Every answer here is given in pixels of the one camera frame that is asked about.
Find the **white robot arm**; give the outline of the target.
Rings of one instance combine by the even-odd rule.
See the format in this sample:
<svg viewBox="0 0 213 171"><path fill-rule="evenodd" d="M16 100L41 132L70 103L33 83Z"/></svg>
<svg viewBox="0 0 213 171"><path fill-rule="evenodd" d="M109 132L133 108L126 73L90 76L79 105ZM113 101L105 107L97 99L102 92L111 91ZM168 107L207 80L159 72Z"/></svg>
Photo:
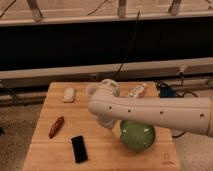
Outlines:
<svg viewBox="0 0 213 171"><path fill-rule="evenodd" d="M210 98L120 97L118 82L104 79L86 87L88 110L100 125L113 128L117 120L213 137L213 101Z"/></svg>

